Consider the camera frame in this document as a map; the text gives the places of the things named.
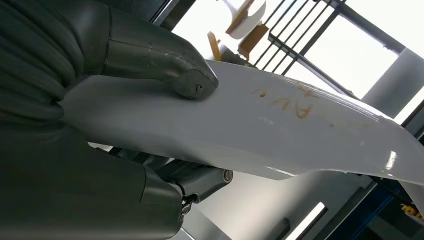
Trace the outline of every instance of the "workshop background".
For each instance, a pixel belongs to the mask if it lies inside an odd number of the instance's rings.
[[[172,31],[206,59],[359,99],[424,142],[422,0],[100,2]],[[172,239],[423,240],[412,202],[424,204],[422,188],[367,175],[320,171],[275,181],[235,172],[193,206]]]

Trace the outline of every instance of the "orange handwritten text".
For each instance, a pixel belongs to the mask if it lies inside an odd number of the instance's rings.
[[[310,88],[308,88],[306,86],[302,86],[302,85],[300,85],[298,88],[299,88],[299,90],[304,92],[303,98],[311,97],[311,98],[319,99],[319,97],[317,95],[315,95],[314,92]],[[251,94],[260,93],[259,97],[261,97],[261,98],[264,98],[267,95],[267,91],[261,90],[259,88],[256,88],[255,90],[251,91],[250,93]],[[274,101],[270,102],[268,104],[268,106],[272,107],[272,106],[275,106],[275,105],[282,104],[282,110],[286,111],[289,108],[290,101],[291,100],[287,97],[279,97],[279,98],[275,99]],[[309,113],[311,112],[312,108],[314,107],[313,104],[309,104],[306,108],[304,108],[303,106],[304,105],[301,104],[301,100],[296,99],[294,109],[295,109],[296,116],[299,119],[306,119],[309,116]]]

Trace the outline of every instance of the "metal bolt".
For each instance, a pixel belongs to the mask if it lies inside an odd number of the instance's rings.
[[[192,204],[190,203],[190,204],[186,204],[186,205],[184,205],[184,206],[182,206],[182,209],[181,209],[181,215],[186,215],[186,214],[188,214],[189,212],[190,212],[190,210],[192,209]]]
[[[224,173],[222,176],[223,176],[224,182],[229,183],[231,182],[231,180],[233,180],[233,171],[226,169],[224,170]]]

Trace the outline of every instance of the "white plastic piece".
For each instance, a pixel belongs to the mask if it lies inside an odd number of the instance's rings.
[[[209,61],[206,100],[155,80],[93,76],[62,102],[91,142],[282,180],[318,170],[424,185],[424,148],[368,105],[253,68]]]
[[[229,33],[233,39],[242,39],[247,36],[261,21],[267,8],[267,2],[263,1],[262,6],[255,13],[251,13],[250,9],[241,23]]]

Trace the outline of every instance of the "handwritten marking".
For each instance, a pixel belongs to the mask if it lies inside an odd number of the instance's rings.
[[[256,94],[256,93],[258,93],[259,91],[260,91],[260,89],[259,89],[259,88],[256,88],[255,90],[251,91],[250,93],[251,93],[251,94]],[[262,92],[262,93],[259,95],[259,97],[263,98],[263,97],[265,97],[266,95],[267,95],[267,92],[266,92],[266,91],[264,91],[264,92]]]
[[[311,89],[305,88],[304,86],[301,86],[301,85],[299,86],[299,89],[301,91],[304,91],[305,92],[304,98],[312,97],[312,98],[319,99],[318,96],[314,95],[314,92]],[[251,91],[250,93],[251,94],[256,94],[256,93],[260,93],[260,92],[261,92],[261,94],[259,95],[260,98],[263,98],[263,97],[265,97],[267,95],[267,92],[266,91],[261,91],[261,89],[259,89],[259,88],[256,88],[255,90]],[[273,105],[277,105],[277,104],[280,104],[280,103],[283,103],[283,102],[284,102],[284,105],[282,106],[282,110],[285,111],[285,110],[287,110],[289,108],[289,105],[290,105],[290,99],[287,98],[287,97],[279,97],[278,99],[276,99],[276,100],[272,101],[271,103],[269,103],[268,106],[271,107]],[[311,112],[311,109],[312,109],[312,107],[314,105],[313,104],[309,104],[307,108],[302,108],[302,107],[299,106],[299,102],[300,102],[300,100],[297,99],[296,100],[296,104],[294,105],[294,107],[296,109],[296,116],[299,119],[305,119],[305,118],[308,117],[308,115]]]
[[[312,91],[312,89],[307,88],[307,87],[305,87],[305,86],[300,85],[300,86],[299,86],[299,90],[301,90],[301,91],[305,92],[305,94],[304,94],[304,97],[305,97],[305,98],[307,98],[307,97],[312,97],[312,98],[317,98],[317,99],[319,99],[319,98],[320,98],[319,96],[314,95],[314,91]]]
[[[307,108],[301,108],[299,107],[299,100],[296,101],[295,108],[296,108],[296,116],[300,119],[304,119],[309,115],[309,112],[311,111],[313,104],[309,104]]]
[[[270,104],[268,104],[268,106],[271,107],[273,105],[282,103],[283,101],[285,101],[285,103],[282,106],[282,110],[285,111],[289,107],[289,104],[290,104],[290,100],[287,97],[280,97],[277,100],[275,100],[275,101],[271,102]]]

